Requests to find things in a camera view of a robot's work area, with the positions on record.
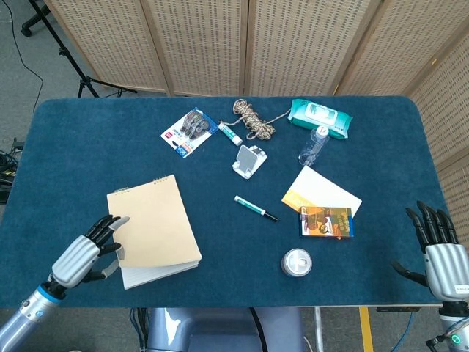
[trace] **robotic hand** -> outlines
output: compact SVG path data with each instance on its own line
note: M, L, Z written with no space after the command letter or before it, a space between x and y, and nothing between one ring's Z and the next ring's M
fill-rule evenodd
M393 268L403 277L429 287L430 292L443 302L440 320L445 333L426 341L432 352L435 346L447 340L450 352L469 349L469 257L457 240L454 225L442 210L435 211L423 202L417 202L422 219L406 208L416 229L417 239L424 255L426 275L406 270L398 262Z
M0 330L0 351L16 351L26 338L36 329L65 298L65 291L79 285L106 279L119 266L114 261L101 272L92 271L99 257L115 252L119 243L105 244L114 231L125 224L129 218L104 216L84 235L79 235L68 246L60 258L52 265L47 281L22 302L20 309L2 326Z

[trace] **wet wipes package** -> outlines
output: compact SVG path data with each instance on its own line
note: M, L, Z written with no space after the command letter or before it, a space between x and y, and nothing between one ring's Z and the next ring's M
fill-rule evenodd
M183 158L191 154L208 137L218 131L218 126L202 110L193 108L173 126L161 134Z
M293 99L288 120L293 125L312 130L319 126L329 128L329 136L335 139L348 138L348 129L352 117L342 111L313 103L304 99Z

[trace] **silver can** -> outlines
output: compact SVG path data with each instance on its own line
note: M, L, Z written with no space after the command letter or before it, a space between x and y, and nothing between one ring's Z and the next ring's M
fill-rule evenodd
M288 276L305 276L313 267L313 260L309 253L301 248L288 251L281 261L281 269Z

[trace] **coiled rope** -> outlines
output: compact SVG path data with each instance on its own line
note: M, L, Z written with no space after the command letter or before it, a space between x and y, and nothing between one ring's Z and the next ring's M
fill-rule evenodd
M264 120L261 120L259 115L252 109L251 104L248 104L244 99L238 99L234 102L233 112L241 115L241 117L233 123L222 121L225 125L233 126L238 124L240 121L243 121L244 127L250 131L246 135L247 139L270 139L276 131L276 129L270 124L290 113L290 109L282 115L277 116L275 119L265 122Z

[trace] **blue ring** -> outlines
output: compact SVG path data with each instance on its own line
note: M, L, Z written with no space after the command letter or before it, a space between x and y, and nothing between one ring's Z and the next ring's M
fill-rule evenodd
M39 285L37 287L37 291L41 294L42 297L44 297L45 299L48 299L49 301L51 301L52 303L55 303L55 304L60 304L62 302L61 299L57 299L51 295L49 295L42 287L41 285Z

